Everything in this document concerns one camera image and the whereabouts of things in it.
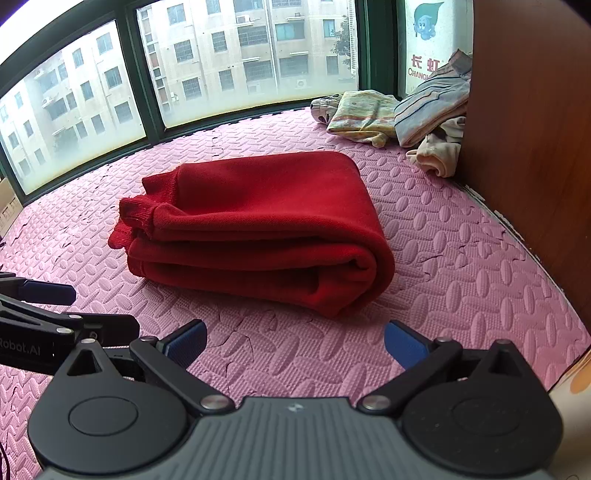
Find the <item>textured mat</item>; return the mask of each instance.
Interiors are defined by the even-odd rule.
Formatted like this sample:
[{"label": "textured mat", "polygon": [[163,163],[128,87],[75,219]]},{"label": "textured mat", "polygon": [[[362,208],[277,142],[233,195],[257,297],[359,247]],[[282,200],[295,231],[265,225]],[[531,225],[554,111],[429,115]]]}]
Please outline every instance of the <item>textured mat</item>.
[{"label": "textured mat", "polygon": [[[118,199],[142,193],[144,176],[186,161],[322,149],[359,166],[397,262],[390,288],[344,322],[135,278],[123,250],[106,245]],[[144,334],[160,337],[202,318],[208,348],[190,371],[236,401],[346,395],[355,402],[401,371],[383,347],[383,325],[392,318],[468,348],[510,338],[547,387],[589,344],[562,294],[471,198],[406,165],[398,147],[376,150],[327,135],[307,109],[198,132],[101,167],[27,207],[5,240],[2,268],[72,283],[72,310],[131,313]],[[38,466],[27,418],[50,379],[5,367],[0,379],[0,441],[13,475],[30,478]]]}]

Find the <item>red clothing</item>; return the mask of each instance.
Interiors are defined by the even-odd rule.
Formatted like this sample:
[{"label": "red clothing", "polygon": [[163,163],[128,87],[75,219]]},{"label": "red clothing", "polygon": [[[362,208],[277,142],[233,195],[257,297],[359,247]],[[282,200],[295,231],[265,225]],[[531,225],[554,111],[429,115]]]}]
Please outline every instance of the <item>red clothing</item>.
[{"label": "red clothing", "polygon": [[124,198],[109,238],[131,273],[335,317],[378,297],[394,257],[355,163],[304,152],[184,164]]}]

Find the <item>blue cartoon character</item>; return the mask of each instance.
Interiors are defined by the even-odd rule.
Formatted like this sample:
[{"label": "blue cartoon character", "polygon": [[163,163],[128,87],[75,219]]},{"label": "blue cartoon character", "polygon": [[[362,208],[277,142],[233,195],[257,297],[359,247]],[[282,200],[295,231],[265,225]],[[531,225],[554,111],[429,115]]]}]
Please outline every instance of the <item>blue cartoon character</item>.
[{"label": "blue cartoon character", "polygon": [[435,25],[439,13],[439,4],[420,4],[414,11],[414,36],[421,34],[423,40],[430,40],[435,36]]}]

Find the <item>white poster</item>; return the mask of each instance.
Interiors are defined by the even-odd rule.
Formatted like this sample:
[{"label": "white poster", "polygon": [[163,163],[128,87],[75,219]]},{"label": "white poster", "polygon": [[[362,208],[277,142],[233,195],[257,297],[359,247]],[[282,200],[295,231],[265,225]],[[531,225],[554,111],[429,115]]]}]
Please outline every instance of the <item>white poster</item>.
[{"label": "white poster", "polygon": [[425,3],[405,0],[406,66],[409,95],[460,48],[472,52],[472,0]]}]

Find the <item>tree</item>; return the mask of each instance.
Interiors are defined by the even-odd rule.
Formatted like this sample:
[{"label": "tree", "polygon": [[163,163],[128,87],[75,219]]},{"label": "tree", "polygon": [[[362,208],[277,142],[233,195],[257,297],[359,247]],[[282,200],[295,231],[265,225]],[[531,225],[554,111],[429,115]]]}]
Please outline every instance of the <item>tree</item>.
[{"label": "tree", "polygon": [[351,69],[351,39],[349,35],[349,17],[343,15],[343,21],[340,23],[340,31],[335,34],[336,44],[332,53],[346,57],[343,63]]}]

